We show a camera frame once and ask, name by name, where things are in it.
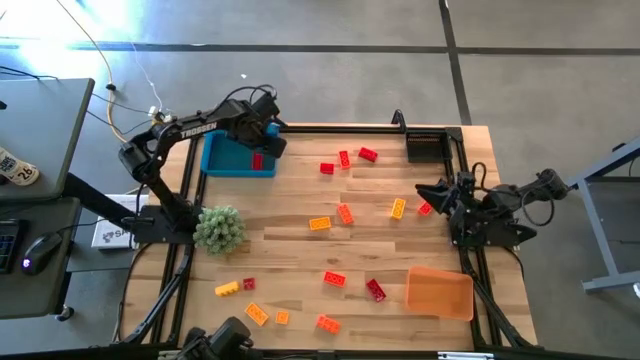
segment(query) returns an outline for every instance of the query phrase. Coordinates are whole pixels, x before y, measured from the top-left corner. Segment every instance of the blue tray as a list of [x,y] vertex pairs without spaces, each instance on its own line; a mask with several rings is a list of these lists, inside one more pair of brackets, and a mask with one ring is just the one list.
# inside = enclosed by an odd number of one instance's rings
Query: blue tray
[[[271,124],[267,135],[278,136],[279,127]],[[274,177],[276,159],[263,155],[263,170],[252,170],[254,150],[227,139],[227,132],[216,130],[205,135],[200,169],[209,176],[218,177]]]

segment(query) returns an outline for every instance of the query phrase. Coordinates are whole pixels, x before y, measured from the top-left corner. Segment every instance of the gray floor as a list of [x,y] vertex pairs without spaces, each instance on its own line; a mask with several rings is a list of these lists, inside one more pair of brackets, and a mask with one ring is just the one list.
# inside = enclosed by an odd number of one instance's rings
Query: gray floor
[[[68,3],[102,41],[445,45],[436,0]],[[633,0],[448,3],[458,46],[640,47],[640,2]],[[88,4],[88,10],[78,4]],[[96,93],[105,95],[106,71],[98,53],[65,50],[60,44],[85,40],[65,16],[53,1],[35,14],[12,5],[0,20],[5,37],[0,45],[15,41],[8,37],[47,41],[27,41],[19,49],[5,46],[0,63],[39,74],[93,77]],[[105,54],[121,92],[118,101],[143,110],[157,105],[134,53]],[[268,82],[279,90],[287,121],[386,123],[401,108],[411,123],[460,124],[446,54],[183,51],[140,52],[138,59],[165,108],[176,114],[210,108],[237,86]],[[471,120],[490,127],[505,182],[529,182],[545,167],[572,176],[640,135],[638,56],[461,55],[460,64]],[[92,111],[104,115],[104,109],[103,102],[92,100]],[[139,115],[116,109],[114,118],[128,129],[144,120]],[[134,182],[117,160],[118,144],[105,125],[87,117],[72,171],[104,192],[132,189]],[[572,194],[557,207],[553,223],[521,252],[540,344],[640,358],[640,299],[630,288],[591,296],[582,292],[580,281],[604,275],[604,264],[579,196]],[[546,211],[535,207],[533,214],[543,217]],[[86,230],[81,236],[90,234]],[[640,249],[629,251],[640,256]],[[632,265],[637,261],[625,264]],[[62,324],[52,318],[2,321],[0,353],[108,343],[123,282],[123,272],[74,275],[68,302],[78,315]]]

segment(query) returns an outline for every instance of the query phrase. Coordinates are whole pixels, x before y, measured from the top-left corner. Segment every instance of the yellow lego brick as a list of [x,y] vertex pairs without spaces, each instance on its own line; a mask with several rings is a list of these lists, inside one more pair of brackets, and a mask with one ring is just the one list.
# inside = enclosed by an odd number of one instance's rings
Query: yellow lego brick
[[276,324],[287,325],[289,323],[289,313],[286,311],[278,311],[276,313]]
[[230,282],[228,284],[224,284],[216,287],[216,295],[218,296],[231,295],[234,292],[238,291],[238,289],[240,289],[240,286],[238,285],[237,281]]
[[404,213],[404,204],[406,201],[403,199],[396,199],[393,202],[393,209],[391,210],[391,217],[394,219],[402,219],[402,213]]
[[311,230],[324,230],[331,228],[331,219],[329,217],[317,218],[309,220],[309,228]]
[[264,325],[264,322],[269,318],[269,315],[254,303],[249,303],[249,306],[247,306],[244,312],[260,326]]

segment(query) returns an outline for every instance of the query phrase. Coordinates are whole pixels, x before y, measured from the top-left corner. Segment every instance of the lego brick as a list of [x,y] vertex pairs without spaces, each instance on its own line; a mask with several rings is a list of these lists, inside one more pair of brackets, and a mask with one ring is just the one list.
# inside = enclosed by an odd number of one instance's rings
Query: lego brick
[[347,277],[327,271],[324,273],[324,282],[333,286],[344,287],[344,284],[347,282]]
[[264,155],[259,153],[253,153],[253,161],[251,162],[251,169],[264,170],[263,160],[264,160]]
[[327,175],[333,174],[333,164],[320,163],[320,172]]
[[391,210],[391,217],[394,219],[402,219],[402,214],[404,213],[404,204],[407,202],[403,199],[396,199],[393,202],[393,209]]
[[256,279],[255,278],[247,278],[242,280],[242,285],[245,290],[254,290],[256,288]]
[[264,325],[265,321],[269,318],[269,315],[254,303],[249,303],[249,306],[247,306],[244,312],[260,326]]
[[224,284],[216,287],[216,295],[218,296],[227,296],[231,295],[234,292],[237,292],[240,289],[237,281],[230,282],[228,284]]
[[286,311],[278,311],[276,313],[276,324],[287,325],[289,323],[289,313]]
[[378,284],[376,279],[371,279],[371,281],[367,283],[367,289],[369,289],[369,292],[371,293],[373,298],[376,299],[376,302],[380,302],[387,297],[384,291],[382,291],[382,288],[380,287],[380,284]]
[[347,204],[338,205],[338,214],[340,214],[340,218],[345,225],[353,224],[353,216],[351,216],[351,210],[349,210]]
[[358,156],[360,156],[363,159],[367,159],[371,162],[375,162],[376,159],[378,158],[378,153],[363,147],[362,149],[360,149]]
[[309,228],[311,230],[324,230],[331,228],[331,219],[329,217],[317,218],[309,220]]
[[340,151],[340,168],[342,170],[348,169],[351,167],[351,162],[349,161],[349,153],[347,151]]
[[418,212],[420,213],[420,215],[429,215],[431,210],[433,210],[433,207],[431,207],[431,205],[429,205],[429,203],[425,201],[425,203],[422,204],[422,206],[420,206],[420,208],[418,209]]
[[334,335],[340,332],[340,323],[334,319],[331,319],[325,315],[319,315],[316,326],[320,329],[326,330]]

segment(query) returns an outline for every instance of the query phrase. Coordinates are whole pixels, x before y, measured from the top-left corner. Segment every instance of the wooden table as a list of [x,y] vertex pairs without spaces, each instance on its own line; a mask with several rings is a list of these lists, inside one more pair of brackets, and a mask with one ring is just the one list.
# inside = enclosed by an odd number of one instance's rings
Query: wooden table
[[[488,187],[499,183],[489,130],[462,127],[469,164],[484,162]],[[368,349],[368,350],[470,350],[469,324],[408,313],[404,308],[407,269],[423,265],[460,271],[457,252],[449,246],[446,219],[432,213],[419,216],[422,204],[417,183],[432,184],[444,176],[440,164],[409,164],[404,136],[365,134],[284,134],[288,141],[272,179],[207,179],[203,204],[232,205],[247,224],[248,241],[227,257],[210,257],[197,251],[191,271],[181,342],[198,326],[208,332],[229,316],[240,318],[260,348]],[[199,166],[202,143],[199,142]],[[365,146],[378,152],[375,163],[357,156]],[[162,176],[178,191],[188,144],[171,151]],[[334,175],[319,172],[321,162],[338,163],[338,151],[348,150],[350,170],[336,168]],[[194,171],[189,196],[193,198],[198,171]],[[395,198],[406,199],[404,217],[389,217]],[[339,203],[349,204],[355,224],[343,226]],[[312,232],[311,218],[330,216],[330,230]],[[131,333],[155,302],[167,246],[153,245],[141,256],[129,283],[123,335]],[[502,248],[487,248],[494,297],[525,339],[535,343],[535,333],[520,268]],[[326,270],[347,276],[344,289],[323,283]],[[221,284],[255,277],[256,289],[218,297]],[[375,278],[387,294],[376,303],[365,288]],[[168,306],[164,334],[170,328],[174,299]],[[245,313],[250,302],[270,318],[260,327]],[[289,325],[275,324],[276,311],[290,313]],[[315,327],[318,314],[342,323],[337,336]],[[486,313],[479,305],[483,334],[489,339]]]

